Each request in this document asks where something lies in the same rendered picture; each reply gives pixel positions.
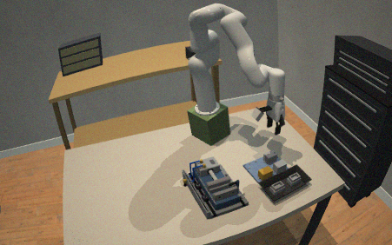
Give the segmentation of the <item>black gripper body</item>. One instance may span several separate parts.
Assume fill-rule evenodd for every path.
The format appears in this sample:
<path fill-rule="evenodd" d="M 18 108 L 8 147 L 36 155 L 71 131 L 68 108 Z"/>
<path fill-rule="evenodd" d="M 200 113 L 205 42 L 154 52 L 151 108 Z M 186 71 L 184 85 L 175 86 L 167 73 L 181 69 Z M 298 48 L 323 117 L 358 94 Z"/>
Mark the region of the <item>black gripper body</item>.
<path fill-rule="evenodd" d="M 282 115 L 283 119 L 285 119 L 285 102 L 275 102 L 269 99 L 267 101 L 267 106 L 270 106 L 272 110 L 266 111 L 267 115 L 271 117 L 275 122 L 279 122 L 280 116 Z"/>

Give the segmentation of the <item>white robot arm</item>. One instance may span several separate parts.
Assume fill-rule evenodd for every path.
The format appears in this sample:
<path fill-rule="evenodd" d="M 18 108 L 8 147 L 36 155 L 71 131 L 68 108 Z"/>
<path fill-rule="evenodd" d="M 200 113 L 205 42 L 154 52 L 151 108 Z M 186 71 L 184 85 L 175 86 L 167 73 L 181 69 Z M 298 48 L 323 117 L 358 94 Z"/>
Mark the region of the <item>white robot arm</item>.
<path fill-rule="evenodd" d="M 269 82 L 269 99 L 275 102 L 284 101 L 285 73 L 264 64 L 257 65 L 253 42 L 243 28 L 248 22 L 246 16 L 226 5 L 214 3 L 189 15 L 190 48 L 196 54 L 189 59 L 188 66 L 196 92 L 196 113 L 210 116 L 220 109 L 219 103 L 216 102 L 213 78 L 209 73 L 209 68 L 219 60 L 220 43 L 218 35 L 209 30 L 207 25 L 218 19 L 222 19 L 220 24 L 235 47 L 249 82 L 256 88 Z"/>

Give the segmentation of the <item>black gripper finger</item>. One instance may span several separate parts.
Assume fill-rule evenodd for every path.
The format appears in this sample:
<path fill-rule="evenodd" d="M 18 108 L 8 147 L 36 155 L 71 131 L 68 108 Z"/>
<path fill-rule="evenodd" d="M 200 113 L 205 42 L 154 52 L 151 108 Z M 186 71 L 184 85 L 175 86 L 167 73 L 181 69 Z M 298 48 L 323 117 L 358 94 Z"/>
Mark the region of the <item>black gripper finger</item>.
<path fill-rule="evenodd" d="M 267 113 L 266 113 L 266 115 L 267 115 Z M 267 115 L 267 120 L 268 120 L 267 121 L 267 128 L 272 127 L 273 119 Z"/>
<path fill-rule="evenodd" d="M 282 115 L 280 116 L 279 123 L 280 123 L 280 124 L 278 125 L 278 122 L 276 122 L 275 135 L 280 134 L 280 132 L 281 132 L 281 127 L 282 127 L 283 125 L 285 125 L 285 121 L 284 121 Z"/>

